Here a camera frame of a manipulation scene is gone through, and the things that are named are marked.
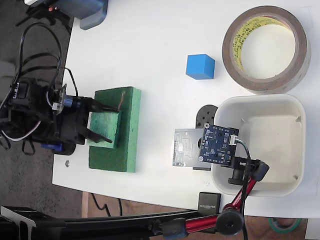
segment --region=black cable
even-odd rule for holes
[[[96,200],[95,195],[94,195],[93,193],[91,193],[91,195],[92,195],[92,197],[93,197],[93,201],[94,201],[95,206],[97,207],[97,209],[99,209],[99,210],[101,210],[101,211],[105,210],[107,216],[108,216],[108,217],[111,217],[110,211],[109,211],[109,208],[108,208],[108,205],[105,203],[105,204],[103,205],[103,207],[100,207],[99,204],[98,204],[98,202],[97,202],[97,200]]]
[[[243,224],[242,233],[243,233],[243,240],[248,240],[248,232],[245,224]]]
[[[53,55],[51,52],[41,52],[41,53],[37,53],[37,54],[31,55],[28,58],[26,58],[23,61],[22,66],[26,65],[31,60],[41,58],[41,57],[54,57],[56,59],[56,61],[59,62],[59,58],[56,55]]]
[[[248,181],[249,181],[249,175],[251,170],[251,157],[248,150],[247,145],[240,139],[235,140],[236,143],[241,144],[244,147],[245,153],[246,153],[246,164],[244,169],[244,178],[243,178],[243,185],[242,185],[242,194],[241,194],[241,204],[240,204],[240,213],[243,215],[243,219],[245,218],[245,203],[247,198],[247,187],[248,187]],[[248,232],[246,228],[246,223],[243,223],[243,239],[248,240]]]
[[[55,42],[57,44],[57,47],[59,49],[59,56],[58,56],[58,65],[57,65],[57,68],[56,68],[56,71],[55,71],[55,74],[49,84],[49,89],[50,88],[55,88],[55,82],[56,82],[56,78],[59,74],[59,71],[60,71],[60,68],[61,68],[61,64],[62,64],[62,47],[61,47],[61,43],[58,39],[58,37],[56,36],[56,34],[46,25],[44,24],[43,22],[36,22],[36,23],[33,23],[31,25],[29,25],[23,32],[22,34],[22,37],[21,37],[21,40],[20,40],[20,48],[19,48],[19,72],[21,73],[22,71],[22,67],[23,67],[23,48],[24,48],[24,43],[25,43],[25,37],[28,33],[28,31],[35,27],[35,26],[38,26],[38,27],[42,27],[42,28],[45,28],[49,31],[49,33],[53,36],[53,38],[55,39]]]
[[[123,215],[123,211],[122,211],[122,203],[121,203],[121,199],[118,198],[118,203],[119,203],[119,209],[120,209],[120,216]]]
[[[74,76],[72,75],[72,72],[69,68],[67,67],[64,67],[64,69],[67,69],[69,74],[70,74],[70,77],[71,77],[71,80],[72,80],[72,83],[73,83],[73,86],[74,86],[74,90],[75,90],[75,96],[76,97],[79,97],[78,95],[78,89],[77,89],[77,86],[76,86],[76,82],[75,82],[75,79],[74,79]]]
[[[78,88],[77,88],[76,81],[74,79],[74,76],[73,76],[71,70],[67,67],[62,67],[62,68],[66,69],[69,72],[73,86],[74,86],[75,96],[78,97],[79,96]],[[30,67],[30,68],[27,68],[26,70],[24,70],[21,73],[21,76],[24,76],[30,72],[37,71],[37,70],[53,70],[53,69],[56,69],[56,66],[33,66],[33,67]]]
[[[38,54],[35,54],[33,56],[30,56],[28,57],[25,61],[23,61],[23,49],[24,49],[24,43],[25,43],[25,38],[26,38],[26,35],[28,33],[28,31],[35,27],[35,26],[38,26],[38,27],[42,27],[42,28],[45,28],[47,29],[51,35],[54,37],[55,41],[56,41],[56,44],[58,46],[58,50],[59,50],[59,56],[57,57],[58,58],[58,64],[57,64],[57,67],[56,67],[56,72],[49,84],[49,88],[48,88],[48,91],[50,88],[54,88],[55,89],[55,83],[56,83],[56,78],[59,74],[59,70],[61,68],[61,64],[62,64],[62,47],[61,47],[61,43],[58,39],[58,37],[55,35],[55,33],[44,23],[42,22],[36,22],[36,23],[33,23],[31,25],[29,25],[23,32],[22,36],[21,36],[21,39],[20,39],[20,46],[19,46],[19,61],[18,61],[18,67],[17,67],[17,70],[16,70],[16,74],[14,76],[14,79],[12,81],[12,84],[11,84],[11,88],[9,90],[9,92],[7,93],[7,95],[4,97],[3,101],[1,102],[0,104],[0,112],[2,111],[3,107],[5,106],[5,104],[7,103],[9,97],[11,96],[11,94],[13,93],[14,89],[15,89],[15,85],[17,84],[17,82],[19,81],[19,78],[21,77],[21,73],[22,73],[22,68],[24,66],[24,64],[28,63],[29,61],[35,59],[35,58],[38,58],[38,57],[44,57],[44,55],[47,55],[47,53],[38,53]]]

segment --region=white cable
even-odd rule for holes
[[[25,139],[30,134],[32,134],[39,127],[40,123],[41,123],[41,121],[38,121],[37,124],[34,126],[34,128],[32,128],[26,135],[24,135],[22,137],[19,137],[19,138],[9,137],[3,130],[1,132],[3,133],[3,135],[6,136],[7,139],[10,139],[11,141],[14,141],[14,142],[18,142],[18,141],[21,141],[21,140]]]

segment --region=white table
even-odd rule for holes
[[[197,209],[199,192],[219,191],[211,173],[172,166],[175,129],[194,128],[198,110],[219,106],[233,96],[250,95],[228,75],[222,43],[232,21],[244,11],[275,5],[294,14],[310,40],[312,59],[302,82],[289,92],[304,105],[307,141],[304,178],[286,197],[248,197],[245,214],[320,218],[320,2],[317,0],[110,0],[104,22],[87,31],[75,19],[66,66],[80,96],[134,86],[141,89],[136,173],[88,167],[87,145],[71,156],[54,156],[52,183],[137,202]],[[206,53],[216,60],[215,79],[185,75],[187,55]],[[68,94],[74,94],[68,74]],[[222,195],[221,206],[233,196]]]

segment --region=wooden floor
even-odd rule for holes
[[[118,200],[113,197],[95,195],[95,198],[102,207],[105,203],[108,205],[111,216],[119,216],[119,204]],[[151,205],[140,202],[121,200],[123,215],[141,215],[141,214],[152,214],[152,213],[164,213],[176,210],[181,210],[178,208]],[[105,217],[106,211],[100,211],[97,209],[91,194],[87,192],[83,193],[82,198],[82,217],[92,218],[92,217]],[[307,219],[303,219],[300,225],[292,232],[282,234],[277,233],[271,229],[269,226],[268,218],[266,217],[255,217],[246,216],[245,217],[246,228],[248,231],[249,240],[304,240],[307,228]],[[152,240],[162,240],[162,236],[152,237]],[[195,232],[188,236],[189,240],[243,240],[242,233],[237,236],[223,236],[219,233],[207,234],[201,232]]]

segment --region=sponge block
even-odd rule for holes
[[[207,54],[188,55],[185,74],[196,80],[213,79],[215,62]]]
[[[87,141],[89,146],[114,149],[117,146],[118,131],[121,119],[121,112],[93,112],[91,114],[90,130],[100,134],[112,142]]]
[[[102,104],[117,107],[121,102],[121,119],[116,148],[90,146],[89,168],[134,173],[141,91],[130,86],[95,92],[95,99]]]

